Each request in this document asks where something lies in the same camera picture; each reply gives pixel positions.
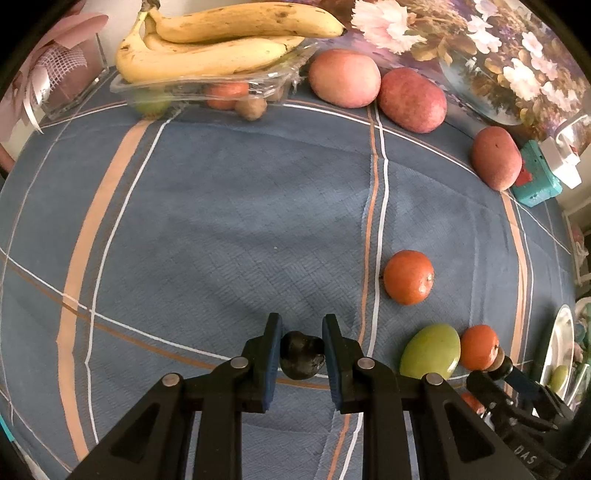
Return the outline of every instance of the orange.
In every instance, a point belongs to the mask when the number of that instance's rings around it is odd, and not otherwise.
[[[226,99],[239,100],[248,95],[248,84],[245,82],[216,83],[207,88],[207,95]],[[236,100],[209,99],[207,106],[216,110],[232,110]]]
[[[468,328],[460,344],[460,363],[468,370],[486,370],[495,361],[499,350],[499,338],[488,325]]]
[[[414,305],[426,299],[434,279],[431,261],[415,250],[401,250],[384,268],[384,288],[401,305]]]
[[[485,412],[486,409],[484,408],[484,405],[470,392],[464,392],[460,396],[477,415],[482,415]]]

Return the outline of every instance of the mango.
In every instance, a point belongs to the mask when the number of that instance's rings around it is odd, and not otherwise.
[[[445,380],[452,376],[460,360],[460,337],[445,323],[436,323],[419,331],[406,345],[400,360],[400,374],[422,378],[438,373]]]
[[[559,365],[557,366],[554,371],[552,372],[552,376],[550,377],[550,382],[548,383],[548,387],[554,393],[558,393],[560,390],[564,388],[566,384],[566,380],[569,377],[569,368],[566,365]]]

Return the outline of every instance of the blue gripper pad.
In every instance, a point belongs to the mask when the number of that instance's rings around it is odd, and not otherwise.
[[[343,395],[342,395],[342,385],[341,385],[341,378],[339,367],[336,358],[335,346],[333,344],[333,335],[335,332],[332,332],[329,328],[329,324],[327,321],[327,317],[322,319],[322,339],[324,340],[324,356],[326,357],[326,370],[329,375],[329,384],[330,384],[330,396],[332,398],[333,403],[337,410],[340,410],[343,406]],[[342,339],[340,336],[340,329],[337,326],[339,338]]]
[[[275,394],[275,382],[277,380],[277,371],[279,368],[279,352],[281,342],[281,316],[278,313],[271,313],[267,320],[264,337],[264,349],[268,352],[268,356],[263,365],[266,369],[262,372],[264,381],[261,384],[264,386],[262,396],[262,408],[264,411],[269,409]]]

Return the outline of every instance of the dark fruit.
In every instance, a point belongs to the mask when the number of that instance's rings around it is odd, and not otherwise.
[[[324,365],[324,341],[296,330],[281,339],[280,365],[292,380],[305,380],[318,373]]]

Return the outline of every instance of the tangerine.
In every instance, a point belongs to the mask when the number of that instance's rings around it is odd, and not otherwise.
[[[384,288],[401,305],[415,305],[426,299],[434,279],[431,261],[415,250],[394,254],[384,268]]]
[[[460,363],[468,370],[486,370],[493,364],[499,351],[499,338],[488,325],[468,328],[460,344]]]

